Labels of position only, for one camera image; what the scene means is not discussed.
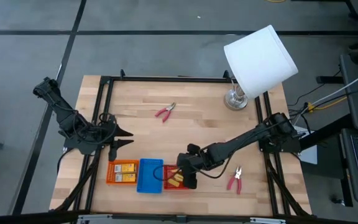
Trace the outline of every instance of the blue container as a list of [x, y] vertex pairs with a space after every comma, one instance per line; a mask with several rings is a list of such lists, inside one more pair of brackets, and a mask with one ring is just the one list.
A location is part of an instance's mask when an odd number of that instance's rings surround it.
[[155, 171], [155, 176], [162, 179], [163, 163], [162, 159], [140, 159], [137, 192], [152, 194], [160, 194], [162, 192], [162, 181], [154, 178], [153, 171], [159, 167]]

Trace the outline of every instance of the white cable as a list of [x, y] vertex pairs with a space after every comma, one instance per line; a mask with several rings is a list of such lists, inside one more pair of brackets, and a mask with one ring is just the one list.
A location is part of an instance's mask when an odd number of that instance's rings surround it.
[[[315, 101], [315, 102], [312, 103], [310, 106], [313, 106], [313, 105], [315, 105], [316, 103], [320, 102], [321, 100], [325, 100], [326, 98], [328, 98], [328, 97], [330, 97], [330, 96], [332, 96], [332, 95], [335, 95], [336, 93], [339, 93], [340, 91], [342, 91], [342, 90], [346, 89], [347, 87], [353, 85], [353, 83], [355, 83], [355, 82], [357, 82], [357, 81], [358, 81], [358, 78], [356, 78], [353, 82], [347, 84], [346, 86], [344, 86], [344, 87], [342, 87], [342, 88], [336, 90], [336, 91], [333, 92], [332, 94], [330, 94], [330, 95], [328, 95], [328, 96], [325, 96], [325, 97], [323, 97], [323, 98], [321, 98], [321, 99]], [[309, 108], [309, 106], [306, 107], [305, 109], [303, 109], [303, 111], [296, 117], [295, 123], [293, 123], [293, 125], [296, 125], [296, 124], [297, 124], [297, 122], [298, 122], [299, 118], [301, 117], [301, 115], [303, 114], [303, 112], [305, 112], [308, 108]]]

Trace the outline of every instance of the lamp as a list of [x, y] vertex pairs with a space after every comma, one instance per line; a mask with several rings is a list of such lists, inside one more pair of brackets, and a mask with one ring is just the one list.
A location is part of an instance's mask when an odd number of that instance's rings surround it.
[[224, 46], [224, 53], [238, 82], [224, 96], [231, 110], [243, 109], [248, 100], [298, 73], [271, 25]]

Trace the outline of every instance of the white lampshade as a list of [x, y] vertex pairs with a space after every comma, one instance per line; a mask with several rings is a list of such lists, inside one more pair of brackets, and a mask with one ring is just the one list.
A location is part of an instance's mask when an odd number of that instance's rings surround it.
[[271, 25], [224, 46], [224, 53], [248, 99], [258, 97], [298, 73]]

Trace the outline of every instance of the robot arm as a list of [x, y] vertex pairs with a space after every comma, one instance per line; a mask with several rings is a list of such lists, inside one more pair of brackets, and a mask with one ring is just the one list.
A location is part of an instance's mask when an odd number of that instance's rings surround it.
[[265, 152], [300, 152], [299, 135], [283, 113], [276, 113], [254, 129], [228, 141], [212, 143], [204, 148], [189, 144], [187, 153], [180, 153], [177, 166], [181, 167], [183, 185], [197, 188], [196, 172], [211, 170], [224, 164], [237, 150], [256, 141]]

